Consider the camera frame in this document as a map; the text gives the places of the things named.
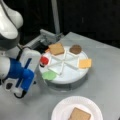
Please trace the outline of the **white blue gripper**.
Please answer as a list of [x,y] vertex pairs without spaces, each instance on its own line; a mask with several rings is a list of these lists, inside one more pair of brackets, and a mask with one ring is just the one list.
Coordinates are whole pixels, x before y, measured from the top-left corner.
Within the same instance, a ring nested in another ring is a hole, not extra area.
[[24,48],[17,58],[2,58],[2,85],[15,97],[24,97],[34,83],[35,71],[41,54],[38,51]]

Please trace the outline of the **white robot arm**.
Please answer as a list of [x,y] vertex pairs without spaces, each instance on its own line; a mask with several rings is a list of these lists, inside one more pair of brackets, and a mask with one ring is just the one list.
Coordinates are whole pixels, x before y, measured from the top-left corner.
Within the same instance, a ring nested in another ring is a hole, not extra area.
[[41,54],[23,47],[16,55],[11,51],[19,46],[21,14],[0,0],[0,83],[16,98],[23,98],[34,83]]

